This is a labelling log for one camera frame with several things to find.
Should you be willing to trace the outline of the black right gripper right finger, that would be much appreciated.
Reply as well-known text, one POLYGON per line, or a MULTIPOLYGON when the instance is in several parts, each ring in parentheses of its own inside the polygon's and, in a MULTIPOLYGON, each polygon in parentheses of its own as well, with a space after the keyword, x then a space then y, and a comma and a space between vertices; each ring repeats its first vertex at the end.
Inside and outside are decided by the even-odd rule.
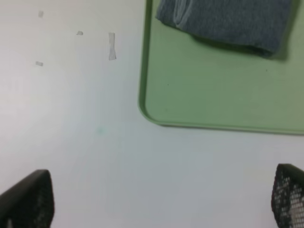
POLYGON ((304 171, 279 164, 275 172, 271 209, 279 228, 304 226, 304 171))

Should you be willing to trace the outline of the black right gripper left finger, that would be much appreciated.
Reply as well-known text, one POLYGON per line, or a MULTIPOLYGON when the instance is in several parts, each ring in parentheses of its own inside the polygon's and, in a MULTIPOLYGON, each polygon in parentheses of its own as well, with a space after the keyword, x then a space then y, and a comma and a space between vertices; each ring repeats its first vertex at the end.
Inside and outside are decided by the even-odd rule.
POLYGON ((36 170, 0 195, 2 228, 49 228, 55 214, 52 179, 36 170))

